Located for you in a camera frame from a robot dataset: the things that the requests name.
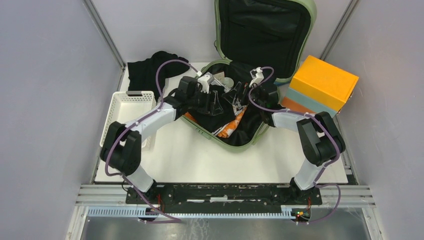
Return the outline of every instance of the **metal floor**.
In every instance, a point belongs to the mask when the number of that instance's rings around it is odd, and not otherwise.
[[[312,209],[312,220],[329,211]],[[370,240],[360,208],[338,209],[323,222],[298,225],[285,219],[188,218],[183,223],[149,224],[132,217],[87,217],[83,240]]]

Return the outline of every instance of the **white table surface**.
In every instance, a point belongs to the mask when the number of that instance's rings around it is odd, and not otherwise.
[[[206,64],[192,63],[198,70]],[[178,87],[182,76],[194,77],[195,72],[190,69],[167,79],[165,95]],[[126,91],[129,83],[127,68],[120,90]],[[154,147],[142,152],[141,166],[162,183],[289,183],[304,159],[299,135],[288,129],[269,128],[256,145],[233,153],[177,119],[157,131]],[[95,182],[122,182],[122,178],[106,176],[105,163],[99,161]],[[348,182],[341,159],[326,169],[319,182]]]

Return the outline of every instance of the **black cloth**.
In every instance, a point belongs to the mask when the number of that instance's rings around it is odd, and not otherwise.
[[[247,65],[240,62],[232,61],[229,65],[224,63],[217,63],[209,67],[205,72],[211,74],[217,74],[220,72],[225,73],[226,77],[230,77],[234,80],[234,85],[238,82],[250,83],[252,77],[250,75],[250,70],[255,68],[254,66]],[[273,84],[275,78],[270,79],[264,84]],[[218,137],[222,142],[230,146],[244,146],[250,143],[258,131],[259,127],[263,123],[260,110],[249,104],[246,108],[246,111],[243,114],[243,117],[240,120],[237,128],[232,132],[231,136]]]
[[[192,115],[194,119],[196,119],[197,123],[210,133],[215,132],[220,127],[236,119],[236,116],[234,115],[233,105],[222,97],[222,94],[224,93],[224,87],[218,85],[210,85],[209,91],[214,90],[218,91],[218,100],[223,109],[223,113],[215,116],[210,116],[199,113],[193,109],[188,111],[188,113]]]
[[[179,59],[186,63],[189,61],[183,57],[171,54],[166,51],[158,51],[144,61],[128,63],[129,91],[152,91],[156,101],[159,98],[159,91],[156,87],[156,71],[159,66],[168,60]],[[165,79],[183,74],[189,70],[189,66],[181,62],[170,62],[162,67],[159,72],[159,86],[163,90]]]

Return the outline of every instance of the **white basket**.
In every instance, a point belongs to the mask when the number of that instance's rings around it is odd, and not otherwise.
[[[106,134],[111,123],[118,121],[124,124],[128,121],[141,117],[156,106],[155,95],[152,91],[117,91],[113,94],[110,101],[109,111],[107,112],[106,122],[104,123],[103,133],[101,134],[100,147],[103,147]],[[149,136],[142,144],[144,150],[152,146],[152,138]]]

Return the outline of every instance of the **gray wall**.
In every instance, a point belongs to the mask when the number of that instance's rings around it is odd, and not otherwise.
[[[120,68],[81,0],[0,1],[0,68],[0,239],[63,239]]]
[[[303,58],[319,57],[351,0],[315,0],[318,11]],[[126,62],[150,58],[157,51],[191,62],[220,59],[214,0],[93,0]]]
[[[387,239],[423,239],[424,1],[360,1],[328,62],[358,75],[341,126]]]

